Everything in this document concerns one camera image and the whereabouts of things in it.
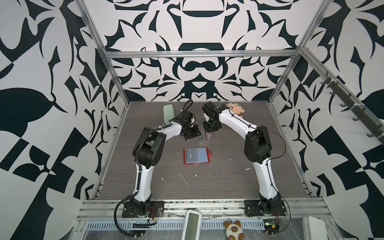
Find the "clear acrylic card box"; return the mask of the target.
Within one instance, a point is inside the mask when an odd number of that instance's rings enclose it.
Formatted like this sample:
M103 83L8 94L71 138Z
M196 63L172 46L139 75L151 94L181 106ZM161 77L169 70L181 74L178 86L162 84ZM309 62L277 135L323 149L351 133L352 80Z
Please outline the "clear acrylic card box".
M199 127L199 131L201 133L200 136L198 136L198 143L199 144L206 144L212 137L211 133L206 132L203 126Z

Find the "red leather card holder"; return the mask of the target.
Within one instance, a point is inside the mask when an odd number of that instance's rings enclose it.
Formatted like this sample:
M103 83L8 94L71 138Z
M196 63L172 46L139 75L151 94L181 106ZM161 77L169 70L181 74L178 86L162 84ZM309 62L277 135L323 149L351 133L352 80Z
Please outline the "red leather card holder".
M184 165L210 163L212 152L208 148L189 148L183 150Z

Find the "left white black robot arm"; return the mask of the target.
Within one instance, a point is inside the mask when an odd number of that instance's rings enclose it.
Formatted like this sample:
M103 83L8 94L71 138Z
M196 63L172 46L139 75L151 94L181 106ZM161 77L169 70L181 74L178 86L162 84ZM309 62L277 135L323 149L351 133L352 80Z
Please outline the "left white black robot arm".
M195 122L196 118L193 113L182 111L168 124L143 129L133 150L137 175L132 203L144 205L151 200L154 168L162 157L166 141L177 136L182 136L185 140L200 136L201 132Z

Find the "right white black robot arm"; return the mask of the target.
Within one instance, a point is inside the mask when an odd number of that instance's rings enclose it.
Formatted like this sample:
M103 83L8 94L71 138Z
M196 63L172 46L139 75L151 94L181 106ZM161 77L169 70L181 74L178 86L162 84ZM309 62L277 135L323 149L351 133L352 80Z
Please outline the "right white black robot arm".
M280 202L280 194L270 165L272 144L268 129L254 125L235 113L235 107L229 105L215 106L212 102L203 105L206 132L216 132L226 125L244 140L244 154L252 162L259 183L260 206L262 212L275 208Z

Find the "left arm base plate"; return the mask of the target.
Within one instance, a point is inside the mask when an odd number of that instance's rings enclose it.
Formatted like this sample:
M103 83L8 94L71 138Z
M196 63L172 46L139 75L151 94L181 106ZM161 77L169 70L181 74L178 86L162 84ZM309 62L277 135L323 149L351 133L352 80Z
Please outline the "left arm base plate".
M135 199L124 203L123 218L140 218L149 216L154 218L161 216L164 212L164 201L146 201L140 202Z

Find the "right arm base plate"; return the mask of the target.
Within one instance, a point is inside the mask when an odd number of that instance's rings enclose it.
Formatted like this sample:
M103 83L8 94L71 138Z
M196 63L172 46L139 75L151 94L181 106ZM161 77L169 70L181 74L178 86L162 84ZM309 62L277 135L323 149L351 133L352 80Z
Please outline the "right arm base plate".
M247 217L256 216L285 216L287 209L284 201L277 200L245 200L245 214Z

